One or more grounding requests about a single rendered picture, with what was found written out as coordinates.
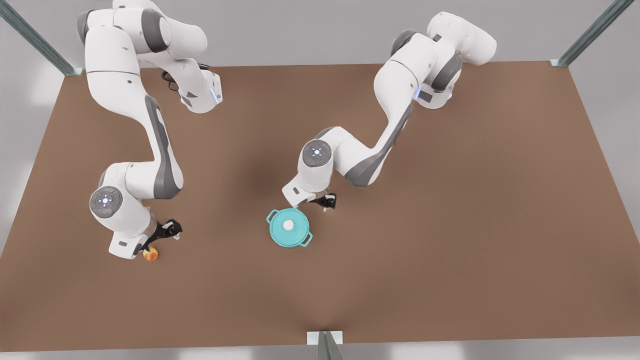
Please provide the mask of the silver frame post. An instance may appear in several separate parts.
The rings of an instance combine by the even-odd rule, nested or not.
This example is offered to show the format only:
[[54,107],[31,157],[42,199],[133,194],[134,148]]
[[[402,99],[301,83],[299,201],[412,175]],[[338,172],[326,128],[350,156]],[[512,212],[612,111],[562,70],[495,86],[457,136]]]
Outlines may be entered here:
[[36,31],[30,23],[21,16],[6,0],[0,0],[0,17],[3,18],[18,34],[35,48],[64,76],[80,76],[83,68],[73,67]]
[[307,345],[317,346],[317,360],[344,360],[339,345],[344,343],[343,331],[306,333]]
[[613,0],[607,9],[558,59],[549,60],[550,66],[552,68],[568,68],[635,1],[636,0]]

